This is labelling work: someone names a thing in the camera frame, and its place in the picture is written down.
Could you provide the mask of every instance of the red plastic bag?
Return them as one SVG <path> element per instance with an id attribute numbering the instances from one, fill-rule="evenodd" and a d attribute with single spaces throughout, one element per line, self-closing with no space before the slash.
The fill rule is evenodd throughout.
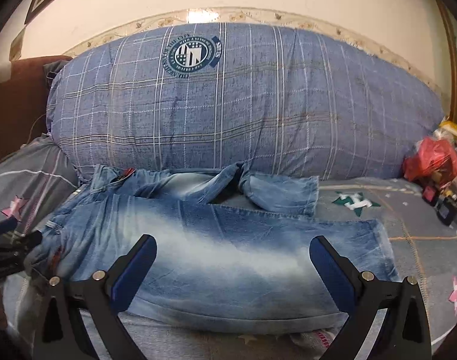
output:
<path id="1" fill-rule="evenodd" d="M 439 170 L 442 173 L 440 184 L 444 185 L 457 175 L 457 152 L 445 139 L 433 140 L 425 137 L 417 154 L 406 158 L 402 168 L 408 181 L 430 176 Z"/>

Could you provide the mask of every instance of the bed sheet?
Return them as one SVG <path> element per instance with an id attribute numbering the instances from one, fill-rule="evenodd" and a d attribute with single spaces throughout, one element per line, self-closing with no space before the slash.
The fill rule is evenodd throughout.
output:
<path id="1" fill-rule="evenodd" d="M 223 205 L 258 209 L 240 194 Z M 420 188 L 405 180 L 359 178 L 320 183 L 316 218 L 380 220 L 387 232 L 401 277 L 415 275 L 427 308 L 432 349 L 457 321 L 457 227 L 444 226 L 421 198 Z M 4 287 L 11 327 L 30 350 L 40 296 L 27 286 L 25 273 L 12 275 Z M 122 322 L 148 359 L 315 359 L 337 327 L 282 337 L 190 331 L 122 313 Z M 83 320 L 101 359 L 109 359 L 90 315 Z M 358 359 L 365 359 L 383 320 L 380 312 Z"/>

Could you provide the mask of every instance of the pillow case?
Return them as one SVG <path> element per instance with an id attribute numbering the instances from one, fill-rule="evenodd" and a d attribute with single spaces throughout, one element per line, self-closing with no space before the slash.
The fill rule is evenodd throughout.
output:
<path id="1" fill-rule="evenodd" d="M 441 121 L 394 65 L 305 30 L 187 24 L 84 52 L 57 75 L 47 127 L 87 181 L 96 164 L 151 170 L 249 161 L 322 179 L 399 174 Z"/>

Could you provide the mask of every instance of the wall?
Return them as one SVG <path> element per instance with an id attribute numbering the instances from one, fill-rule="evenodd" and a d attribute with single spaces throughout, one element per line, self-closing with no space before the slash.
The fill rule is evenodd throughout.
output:
<path id="1" fill-rule="evenodd" d="M 220 6 L 293 12 L 358 32 L 405 58 L 450 94 L 448 46 L 434 0 L 55 0 L 27 26 L 22 57 L 61 54 L 141 17 Z"/>

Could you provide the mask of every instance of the jeans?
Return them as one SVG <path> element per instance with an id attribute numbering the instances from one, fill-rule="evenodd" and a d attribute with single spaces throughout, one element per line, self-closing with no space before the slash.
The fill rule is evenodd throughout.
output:
<path id="1" fill-rule="evenodd" d="M 243 164 L 210 171 L 96 169 L 43 229 L 28 256 L 38 271 L 84 280 L 107 270 L 142 234 L 158 245 L 128 311 L 173 326 L 229 333 L 284 334 L 343 324 L 308 255 L 324 235 L 359 270 L 397 280 L 376 220 L 312 219 L 318 179 L 261 175 Z M 235 183 L 255 210 L 209 204 Z M 61 251 L 55 272 L 49 272 Z"/>

